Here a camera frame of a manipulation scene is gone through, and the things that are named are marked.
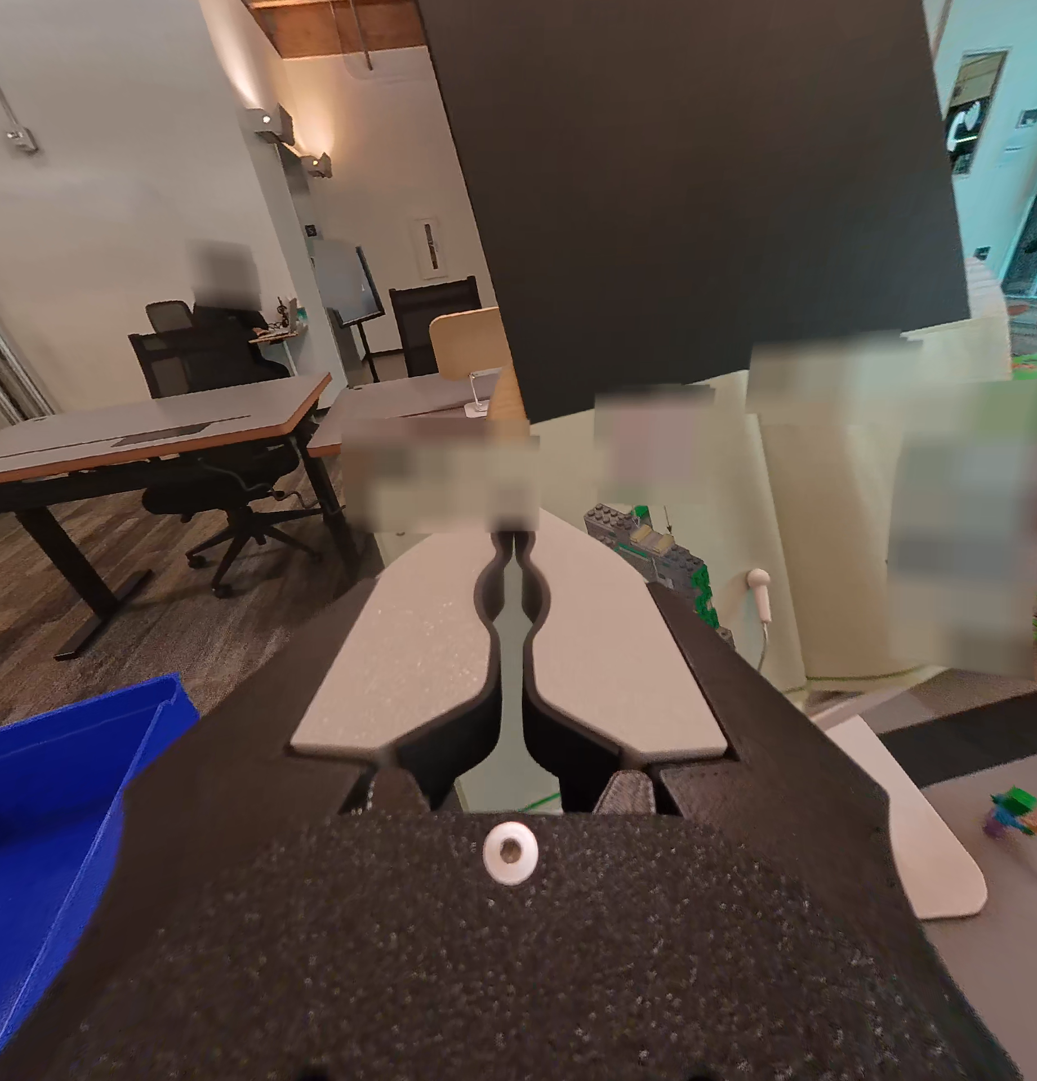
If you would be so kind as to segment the light wooden chair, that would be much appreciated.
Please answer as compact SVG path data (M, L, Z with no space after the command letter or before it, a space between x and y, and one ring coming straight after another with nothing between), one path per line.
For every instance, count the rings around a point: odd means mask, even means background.
M431 322L430 341L438 374L446 381L465 383L470 389L473 371L501 368L487 418L529 425L498 307L439 317Z

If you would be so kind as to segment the black computer monitor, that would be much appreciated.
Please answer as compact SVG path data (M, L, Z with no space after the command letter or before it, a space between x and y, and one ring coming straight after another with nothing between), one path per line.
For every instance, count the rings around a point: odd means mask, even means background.
M531 422L968 318L920 2L417 8Z

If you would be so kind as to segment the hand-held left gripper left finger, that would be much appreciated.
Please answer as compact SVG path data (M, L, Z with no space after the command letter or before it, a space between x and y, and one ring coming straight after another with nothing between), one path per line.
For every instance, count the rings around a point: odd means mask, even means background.
M291 750L406 770L441 806L498 744L501 608L497 537L420 540L376 576Z

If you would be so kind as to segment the grey green toy brick building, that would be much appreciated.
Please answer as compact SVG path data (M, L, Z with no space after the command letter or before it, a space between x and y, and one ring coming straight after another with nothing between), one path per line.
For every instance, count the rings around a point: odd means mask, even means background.
M730 648L736 646L714 605L709 568L678 545L670 532L653 528L647 505L622 511L598 503L583 516L583 522L594 539L619 553L646 583L659 584L684 599L689 609Z

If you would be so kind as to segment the grey office table wood edge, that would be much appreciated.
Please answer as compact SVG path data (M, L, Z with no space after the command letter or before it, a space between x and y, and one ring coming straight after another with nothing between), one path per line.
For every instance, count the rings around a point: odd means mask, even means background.
M110 588L56 520L52 507L201 480L204 452L285 443L304 462L331 534L343 515L325 467L306 458L309 413L328 373L197 391L34 418L0 431L0 515L12 513L90 615L54 658L74 660L152 580L152 570Z
M342 391L310 438L306 466L340 464L343 501L320 494L342 556L359 555L354 532L482 536L511 560L516 531L535 524L537 440L523 412L470 415L477 383L418 376Z

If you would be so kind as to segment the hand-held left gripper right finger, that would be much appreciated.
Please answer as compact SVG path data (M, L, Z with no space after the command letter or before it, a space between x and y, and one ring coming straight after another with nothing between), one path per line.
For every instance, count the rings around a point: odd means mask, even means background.
M566 813L591 812L619 771L723 760L730 743L640 574L541 510L516 537L526 749Z

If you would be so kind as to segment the black office chair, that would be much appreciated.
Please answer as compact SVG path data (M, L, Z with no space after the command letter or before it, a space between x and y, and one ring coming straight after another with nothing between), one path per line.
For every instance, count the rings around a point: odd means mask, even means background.
M300 451L294 444L237 443L199 452L191 462L201 468L201 476L148 488L143 492L142 505L154 516L177 517L183 522L207 511L225 513L226 526L185 553L188 565L198 570L207 565L202 553L226 544L211 580L215 597L226 599L232 595L225 576L249 540L263 545L272 539L306 553L314 561L322 559L316 549L279 528L282 523L320 516L321 509L302 505L295 510L264 512L252 508L255 502L265 498L288 497L288 493L278 490L278 482L301 465Z
M250 385L291 376L281 362L269 360L255 343L268 331L258 311L196 304L180 307L181 324L130 334L150 398Z
M410 378L438 373L431 322L446 315L482 308L475 276L411 289L390 289L390 305Z

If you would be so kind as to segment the grey desk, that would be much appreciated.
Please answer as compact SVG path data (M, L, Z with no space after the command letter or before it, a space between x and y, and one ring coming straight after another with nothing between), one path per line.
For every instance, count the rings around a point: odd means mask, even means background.
M1037 1079L1037 839L982 831L993 795L1037 797L1037 673L925 667L874 680L813 680L811 719L857 713L985 876L980 915L922 922L971 1007L1025 1079Z

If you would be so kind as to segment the blue storage bin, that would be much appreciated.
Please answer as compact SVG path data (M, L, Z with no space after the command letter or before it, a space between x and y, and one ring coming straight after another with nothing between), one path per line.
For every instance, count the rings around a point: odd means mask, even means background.
M128 785L198 721L165 673L0 726L0 1053L99 904Z

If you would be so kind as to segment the display screen on stand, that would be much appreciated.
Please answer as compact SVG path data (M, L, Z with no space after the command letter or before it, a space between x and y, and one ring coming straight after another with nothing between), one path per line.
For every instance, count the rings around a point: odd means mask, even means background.
M349 241L309 238L309 255L332 335L346 376L363 375L378 383L375 353L364 326L386 313L363 249Z

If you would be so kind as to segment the green toy brick figure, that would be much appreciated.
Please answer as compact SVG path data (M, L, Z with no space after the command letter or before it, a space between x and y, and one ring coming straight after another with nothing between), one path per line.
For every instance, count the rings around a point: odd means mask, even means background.
M992 808L982 831L998 839L1011 831L1037 837L1037 799L1019 787L991 797Z

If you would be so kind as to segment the black white window sign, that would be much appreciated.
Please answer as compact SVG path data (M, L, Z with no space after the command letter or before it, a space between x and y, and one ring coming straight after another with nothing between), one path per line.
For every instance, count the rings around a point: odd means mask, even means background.
M971 171L1008 55L1007 48L975 51L959 62L944 118L945 151L955 177Z

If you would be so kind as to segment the cream partition panel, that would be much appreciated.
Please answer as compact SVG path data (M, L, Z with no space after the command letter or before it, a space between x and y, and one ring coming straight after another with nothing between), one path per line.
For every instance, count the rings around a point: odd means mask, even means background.
M771 575L772 678L868 682L913 664L889 652L887 558L904 424L940 391L1011 378L1002 288L985 262L963 265L969 317L896 334L760 344L749 370L705 382L656 435L641 417L606 473L604 422L581 412L539 425L543 454L597 466L612 505L669 495L652 526L709 564L714 605L745 631L743 576Z

